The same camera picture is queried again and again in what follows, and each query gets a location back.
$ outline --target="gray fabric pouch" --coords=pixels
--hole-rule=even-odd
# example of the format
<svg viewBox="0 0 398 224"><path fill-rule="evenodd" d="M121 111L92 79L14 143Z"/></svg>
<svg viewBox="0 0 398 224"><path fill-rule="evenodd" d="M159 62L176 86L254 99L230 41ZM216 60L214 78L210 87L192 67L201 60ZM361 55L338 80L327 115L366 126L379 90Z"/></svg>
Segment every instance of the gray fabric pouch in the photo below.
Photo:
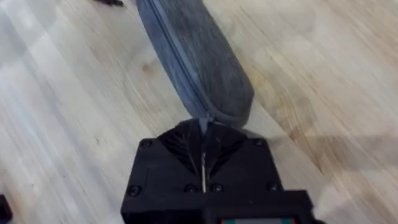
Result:
<svg viewBox="0 0 398 224"><path fill-rule="evenodd" d="M137 0L157 56L194 118L246 123L254 90L201 0Z"/></svg>

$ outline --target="light wood surface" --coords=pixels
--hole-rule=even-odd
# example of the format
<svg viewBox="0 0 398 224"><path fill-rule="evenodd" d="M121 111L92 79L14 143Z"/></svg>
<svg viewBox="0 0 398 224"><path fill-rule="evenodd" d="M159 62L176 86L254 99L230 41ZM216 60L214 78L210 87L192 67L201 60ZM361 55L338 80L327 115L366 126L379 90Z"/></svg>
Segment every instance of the light wood surface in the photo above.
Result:
<svg viewBox="0 0 398 224"><path fill-rule="evenodd" d="M287 189L398 223L398 2L206 0ZM0 0L0 193L14 223L122 223L137 143L188 119L133 2Z"/></svg>

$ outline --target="black plastic housing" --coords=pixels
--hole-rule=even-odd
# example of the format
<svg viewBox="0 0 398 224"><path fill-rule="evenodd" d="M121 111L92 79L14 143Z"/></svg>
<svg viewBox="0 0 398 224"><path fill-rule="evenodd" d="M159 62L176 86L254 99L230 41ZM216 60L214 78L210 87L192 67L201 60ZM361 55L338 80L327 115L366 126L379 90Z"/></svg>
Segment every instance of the black plastic housing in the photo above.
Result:
<svg viewBox="0 0 398 224"><path fill-rule="evenodd" d="M216 123L203 132L193 119L141 141L121 214L127 224L277 217L314 224L312 208L306 191L283 189L265 140Z"/></svg>
<svg viewBox="0 0 398 224"><path fill-rule="evenodd" d="M6 224L12 219L12 212L4 195L0 195L0 224Z"/></svg>

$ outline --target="screw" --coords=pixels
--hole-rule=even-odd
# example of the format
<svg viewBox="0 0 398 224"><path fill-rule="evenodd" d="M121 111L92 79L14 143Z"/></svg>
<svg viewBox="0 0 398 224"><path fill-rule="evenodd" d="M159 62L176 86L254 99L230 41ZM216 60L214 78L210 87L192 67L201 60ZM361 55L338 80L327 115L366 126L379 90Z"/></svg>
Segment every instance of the screw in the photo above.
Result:
<svg viewBox="0 0 398 224"><path fill-rule="evenodd" d="M186 193L196 193L198 192L198 187L193 184L188 184L187 186L185 186L184 191Z"/></svg>
<svg viewBox="0 0 398 224"><path fill-rule="evenodd" d="M148 148L148 147L150 147L151 145L152 145L152 141L151 141L151 140L143 140L143 141L141 142L141 146L144 147L144 148Z"/></svg>
<svg viewBox="0 0 398 224"><path fill-rule="evenodd" d="M255 139L254 144L256 146L263 146L264 145L264 140L263 139Z"/></svg>
<svg viewBox="0 0 398 224"><path fill-rule="evenodd" d="M211 191L213 191L213 192L223 192L224 191L224 187L221 184L213 184L211 186Z"/></svg>
<svg viewBox="0 0 398 224"><path fill-rule="evenodd" d="M274 183L269 183L267 186L269 191L277 191L279 189L279 186L277 184Z"/></svg>
<svg viewBox="0 0 398 224"><path fill-rule="evenodd" d="M129 187L129 190L127 191L127 193L131 197L138 196L141 193L141 187L140 186L136 186L136 185L132 185L132 186Z"/></svg>

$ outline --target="wood grain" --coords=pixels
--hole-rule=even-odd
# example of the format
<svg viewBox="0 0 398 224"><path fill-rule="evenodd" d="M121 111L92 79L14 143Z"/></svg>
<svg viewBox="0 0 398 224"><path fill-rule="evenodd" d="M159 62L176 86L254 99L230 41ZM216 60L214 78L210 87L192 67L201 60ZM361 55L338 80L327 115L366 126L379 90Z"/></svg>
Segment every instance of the wood grain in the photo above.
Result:
<svg viewBox="0 0 398 224"><path fill-rule="evenodd" d="M205 0L246 129L328 223L397 223L398 3ZM189 118L133 2L0 1L0 192L14 223L122 223L137 143Z"/></svg>

